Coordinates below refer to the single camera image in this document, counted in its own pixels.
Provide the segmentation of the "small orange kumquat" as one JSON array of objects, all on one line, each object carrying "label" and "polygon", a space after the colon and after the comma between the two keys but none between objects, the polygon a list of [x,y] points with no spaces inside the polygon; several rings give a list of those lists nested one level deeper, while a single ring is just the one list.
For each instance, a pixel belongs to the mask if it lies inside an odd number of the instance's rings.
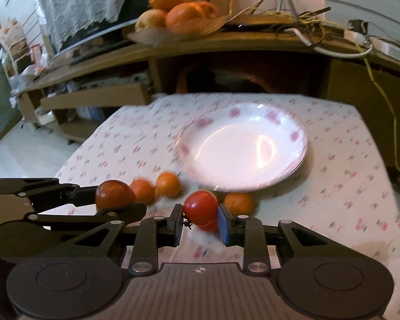
[{"label": "small orange kumquat", "polygon": [[155,194],[158,197],[176,198],[180,191],[181,183],[175,173],[163,172],[157,177]]},{"label": "small orange kumquat", "polygon": [[253,196],[249,193],[228,193],[223,204],[233,217],[250,215],[256,206]]},{"label": "small orange kumquat", "polygon": [[153,202],[154,187],[149,180],[145,178],[136,178],[131,182],[130,187],[139,203],[150,205]]}]

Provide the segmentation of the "large dark red tomato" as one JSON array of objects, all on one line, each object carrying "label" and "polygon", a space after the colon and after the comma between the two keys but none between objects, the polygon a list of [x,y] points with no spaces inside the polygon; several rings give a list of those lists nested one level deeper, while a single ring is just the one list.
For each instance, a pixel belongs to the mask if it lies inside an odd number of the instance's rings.
[{"label": "large dark red tomato", "polygon": [[97,210],[123,208],[136,202],[136,195],[131,187],[119,180],[101,183],[95,193]]}]

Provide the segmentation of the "small bright red tomato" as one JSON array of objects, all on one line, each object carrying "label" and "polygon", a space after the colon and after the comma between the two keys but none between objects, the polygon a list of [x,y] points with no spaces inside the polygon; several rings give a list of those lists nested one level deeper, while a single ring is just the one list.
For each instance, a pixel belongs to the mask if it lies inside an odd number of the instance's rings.
[{"label": "small bright red tomato", "polygon": [[195,191],[183,203],[185,216],[195,225],[204,227],[217,218],[218,201],[213,193]]}]

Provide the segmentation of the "white floral porcelain plate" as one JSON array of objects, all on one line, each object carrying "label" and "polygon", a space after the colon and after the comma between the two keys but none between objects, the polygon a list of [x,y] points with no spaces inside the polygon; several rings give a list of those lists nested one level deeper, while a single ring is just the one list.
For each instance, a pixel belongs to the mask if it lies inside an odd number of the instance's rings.
[{"label": "white floral porcelain plate", "polygon": [[175,158],[192,181],[222,192],[250,192],[284,181],[304,162],[305,128],[264,103],[231,103],[189,121]]}]

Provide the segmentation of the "brown wooden tv cabinet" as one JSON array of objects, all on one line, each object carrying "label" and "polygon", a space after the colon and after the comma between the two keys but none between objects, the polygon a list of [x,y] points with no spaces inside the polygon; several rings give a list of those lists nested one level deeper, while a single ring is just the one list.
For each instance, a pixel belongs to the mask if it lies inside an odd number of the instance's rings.
[{"label": "brown wooden tv cabinet", "polygon": [[292,35],[217,33],[197,41],[161,46],[125,46],[66,64],[35,79],[19,93],[23,117],[36,123],[35,110],[46,91],[65,82],[132,77],[143,71],[153,93],[241,91],[305,95],[355,106],[366,122],[385,163],[400,168],[400,62],[372,52],[357,57],[345,41],[326,38],[326,47],[347,51],[344,59],[320,54]]}]

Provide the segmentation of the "cherry print white tablecloth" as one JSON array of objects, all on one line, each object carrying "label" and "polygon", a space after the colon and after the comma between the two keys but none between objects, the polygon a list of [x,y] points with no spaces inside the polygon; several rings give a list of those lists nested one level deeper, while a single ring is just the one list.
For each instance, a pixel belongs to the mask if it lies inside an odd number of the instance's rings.
[{"label": "cherry print white tablecloth", "polygon": [[302,166],[256,194],[266,225],[292,220],[376,259],[395,289],[386,319],[400,319],[400,212],[382,158],[359,112],[349,105],[301,95],[193,94],[126,106],[106,120],[57,172],[62,183],[94,186],[108,179],[156,181],[178,172],[173,147],[192,118],[232,103],[271,104],[304,125]]}]

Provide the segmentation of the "open brown wooden drawer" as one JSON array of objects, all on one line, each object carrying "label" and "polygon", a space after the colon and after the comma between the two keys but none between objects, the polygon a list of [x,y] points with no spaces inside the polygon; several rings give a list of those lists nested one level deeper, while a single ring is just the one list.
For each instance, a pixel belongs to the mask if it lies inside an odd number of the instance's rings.
[{"label": "open brown wooden drawer", "polygon": [[139,82],[76,91],[40,100],[44,109],[52,111],[78,107],[145,106],[150,102],[151,96]]}]

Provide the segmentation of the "clear glass fruit tray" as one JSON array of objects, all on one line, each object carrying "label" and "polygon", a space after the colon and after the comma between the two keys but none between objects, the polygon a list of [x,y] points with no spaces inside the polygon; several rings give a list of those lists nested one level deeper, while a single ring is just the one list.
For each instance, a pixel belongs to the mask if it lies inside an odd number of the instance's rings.
[{"label": "clear glass fruit tray", "polygon": [[129,33],[127,38],[135,43],[148,46],[194,41],[216,33],[231,19],[232,17],[227,15],[212,19],[192,19],[187,22],[179,22],[171,27],[147,27],[143,30]]}]

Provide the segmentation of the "television with lace cover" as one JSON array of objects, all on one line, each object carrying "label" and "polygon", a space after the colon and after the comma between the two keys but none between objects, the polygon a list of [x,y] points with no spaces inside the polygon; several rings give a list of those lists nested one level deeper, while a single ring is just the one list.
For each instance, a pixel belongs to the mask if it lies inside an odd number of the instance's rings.
[{"label": "television with lace cover", "polygon": [[149,0],[35,0],[50,55],[135,23]]}]

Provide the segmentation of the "white lace cloth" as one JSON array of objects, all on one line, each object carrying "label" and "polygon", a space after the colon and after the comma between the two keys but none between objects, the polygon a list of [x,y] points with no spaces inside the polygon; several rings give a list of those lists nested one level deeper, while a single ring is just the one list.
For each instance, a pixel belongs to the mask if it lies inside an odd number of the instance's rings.
[{"label": "white lace cloth", "polygon": [[96,22],[116,22],[125,0],[38,0],[51,44],[58,51],[68,38]]}]

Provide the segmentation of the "yellow apple in tray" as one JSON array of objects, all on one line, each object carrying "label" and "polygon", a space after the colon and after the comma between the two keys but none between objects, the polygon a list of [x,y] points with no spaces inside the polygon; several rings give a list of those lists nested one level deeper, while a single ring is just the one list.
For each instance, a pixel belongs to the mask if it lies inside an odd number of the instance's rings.
[{"label": "yellow apple in tray", "polygon": [[162,9],[149,9],[142,13],[136,24],[135,31],[139,32],[147,28],[164,28],[166,27],[167,12]]}]

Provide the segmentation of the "front orange in tray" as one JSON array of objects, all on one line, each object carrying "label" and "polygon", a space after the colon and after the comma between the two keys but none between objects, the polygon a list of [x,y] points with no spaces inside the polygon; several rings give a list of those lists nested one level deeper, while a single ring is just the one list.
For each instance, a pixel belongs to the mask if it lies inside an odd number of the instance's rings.
[{"label": "front orange in tray", "polygon": [[166,16],[166,28],[176,34],[186,34],[206,20],[206,16],[196,2],[186,2],[171,9]]}]

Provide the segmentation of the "red apple in tray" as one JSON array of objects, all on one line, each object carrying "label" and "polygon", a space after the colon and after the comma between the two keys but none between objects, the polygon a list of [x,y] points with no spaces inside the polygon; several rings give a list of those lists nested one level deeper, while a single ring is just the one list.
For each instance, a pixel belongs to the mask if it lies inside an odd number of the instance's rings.
[{"label": "red apple in tray", "polygon": [[208,19],[218,18],[220,16],[219,9],[215,4],[208,1],[198,1],[196,2],[196,4],[201,7],[202,11]]}]

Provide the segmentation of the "black wifi router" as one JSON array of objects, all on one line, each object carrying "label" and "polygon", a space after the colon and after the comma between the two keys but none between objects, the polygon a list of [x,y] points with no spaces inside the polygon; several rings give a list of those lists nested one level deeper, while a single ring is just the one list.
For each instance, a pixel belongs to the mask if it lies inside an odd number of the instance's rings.
[{"label": "black wifi router", "polygon": [[313,12],[302,12],[293,15],[284,11],[266,11],[256,14],[252,9],[239,12],[231,17],[222,28],[226,30],[252,30],[254,32],[274,27],[305,26],[320,22],[319,16],[331,11],[331,7],[324,7]]}]

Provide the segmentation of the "white power strip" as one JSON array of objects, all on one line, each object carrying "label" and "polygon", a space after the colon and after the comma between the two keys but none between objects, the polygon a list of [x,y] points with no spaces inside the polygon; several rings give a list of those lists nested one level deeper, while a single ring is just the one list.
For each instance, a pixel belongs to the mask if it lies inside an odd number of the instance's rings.
[{"label": "white power strip", "polygon": [[400,44],[394,41],[387,40],[379,36],[366,36],[362,33],[352,30],[345,30],[344,37],[345,39],[362,47],[368,48],[372,46],[374,50],[400,61]]}]

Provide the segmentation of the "black power adapter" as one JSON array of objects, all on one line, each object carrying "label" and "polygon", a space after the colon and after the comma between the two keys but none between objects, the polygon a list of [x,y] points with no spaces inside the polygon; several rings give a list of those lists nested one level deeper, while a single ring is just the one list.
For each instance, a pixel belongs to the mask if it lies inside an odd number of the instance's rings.
[{"label": "black power adapter", "polygon": [[350,31],[363,35],[367,35],[369,31],[369,23],[361,19],[350,19],[347,26]]}]

